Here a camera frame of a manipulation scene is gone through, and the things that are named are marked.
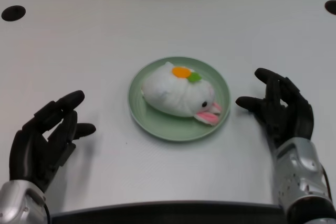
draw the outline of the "plate rim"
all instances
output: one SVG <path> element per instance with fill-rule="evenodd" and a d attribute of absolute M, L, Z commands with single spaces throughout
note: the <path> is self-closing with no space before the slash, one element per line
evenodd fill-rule
<path fill-rule="evenodd" d="M 132 86 L 132 83 L 134 82 L 135 78 L 138 76 L 138 74 L 146 67 L 148 67 L 149 65 L 157 62 L 157 61 L 160 61 L 160 60 L 164 60 L 164 59 L 171 59 L 171 58 L 186 58 L 186 59 L 192 59 L 192 60 L 197 60 L 203 64 L 206 64 L 208 66 L 210 66 L 211 68 L 213 68 L 220 76 L 221 78 L 224 80 L 226 86 L 227 86 L 227 90 L 228 90 L 228 96 L 229 96 L 229 100 L 228 100 L 228 108 L 227 108 L 227 111 L 223 117 L 223 119 L 216 125 L 212 128 L 212 130 L 210 130 L 209 132 L 206 132 L 200 136 L 197 136 L 197 137 L 191 137 L 191 138 L 186 138 L 186 139 L 183 139 L 183 140 L 176 140 L 174 138 L 169 138 L 169 137 L 165 137 L 165 136 L 160 136 L 160 135 L 157 135 L 156 133 L 152 133 L 150 132 L 148 129 L 146 129 L 140 122 L 139 120 L 134 116 L 134 113 L 131 109 L 131 105 L 130 105 L 130 90 L 131 90 L 131 86 Z M 193 141 L 193 140 L 199 140 L 201 138 L 204 138 L 210 134 L 212 134 L 213 132 L 215 132 L 216 130 L 218 130 L 218 128 L 226 121 L 228 115 L 229 115 L 229 112 L 231 110 L 231 91 L 230 91 L 230 87 L 229 85 L 227 84 L 227 81 L 225 80 L 225 78 L 221 75 L 221 73 L 216 69 L 214 68 L 212 65 L 210 64 L 207 64 L 205 63 L 204 61 L 202 60 L 199 60 L 199 59 L 196 59 L 196 58 L 192 58 L 192 57 L 186 57 L 186 56 L 168 56 L 168 57 L 163 57 L 163 58 L 160 58 L 160 59 L 157 59 L 157 60 L 153 60 L 151 61 L 150 63 L 148 63 L 147 65 L 143 66 L 135 75 L 134 77 L 132 78 L 132 81 L 128 87 L 128 92 L 127 92 L 127 104 L 128 104 L 128 108 L 131 112 L 131 115 L 133 117 L 133 119 L 137 122 L 138 126 L 140 126 L 144 131 L 146 131 L 147 133 L 149 133 L 150 135 L 153 135 L 157 138 L 160 138 L 160 139 L 163 139 L 163 140 L 167 140 L 167 141 L 172 141 L 172 142 L 189 142 L 189 141 Z"/>

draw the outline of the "orange felt piece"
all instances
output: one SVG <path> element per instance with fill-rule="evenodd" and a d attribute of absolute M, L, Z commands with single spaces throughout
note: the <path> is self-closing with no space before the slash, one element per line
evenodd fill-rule
<path fill-rule="evenodd" d="M 191 71 L 183 67 L 175 67 L 173 68 L 172 72 L 176 77 L 179 78 L 188 78 L 191 75 Z"/>

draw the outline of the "green felt leaf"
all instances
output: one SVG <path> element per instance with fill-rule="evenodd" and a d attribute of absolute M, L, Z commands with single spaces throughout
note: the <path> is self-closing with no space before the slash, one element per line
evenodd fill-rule
<path fill-rule="evenodd" d="M 196 82 L 196 81 L 200 81 L 202 77 L 198 73 L 192 72 L 191 75 L 187 79 L 189 82 Z"/>

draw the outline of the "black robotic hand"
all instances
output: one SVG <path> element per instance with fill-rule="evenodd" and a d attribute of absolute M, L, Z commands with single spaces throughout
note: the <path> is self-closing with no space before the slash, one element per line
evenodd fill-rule
<path fill-rule="evenodd" d="M 76 148 L 72 140 L 96 131 L 92 124 L 77 123 L 74 109 L 84 98 L 82 91 L 75 91 L 49 102 L 16 133 L 9 157 L 10 180 L 27 180 L 43 192 L 47 190 L 58 168 Z M 46 141 L 43 133 L 58 123 Z"/>
<path fill-rule="evenodd" d="M 287 77 L 264 68 L 258 68 L 255 76 L 266 84 L 265 98 L 239 97 L 237 105 L 254 113 L 266 127 L 276 148 L 293 137 L 310 140 L 314 127 L 313 111 L 300 90 Z M 287 106 L 281 105 L 280 99 Z"/>

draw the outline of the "black cable hole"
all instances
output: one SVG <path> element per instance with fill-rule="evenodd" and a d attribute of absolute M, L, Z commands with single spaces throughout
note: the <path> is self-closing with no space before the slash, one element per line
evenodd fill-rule
<path fill-rule="evenodd" d="M 23 6 L 13 5 L 2 12 L 1 18 L 4 21 L 12 22 L 21 19 L 25 14 L 26 9 Z"/>
<path fill-rule="evenodd" d="M 329 0 L 325 3 L 324 7 L 328 12 L 333 15 L 336 15 L 336 0 Z"/>

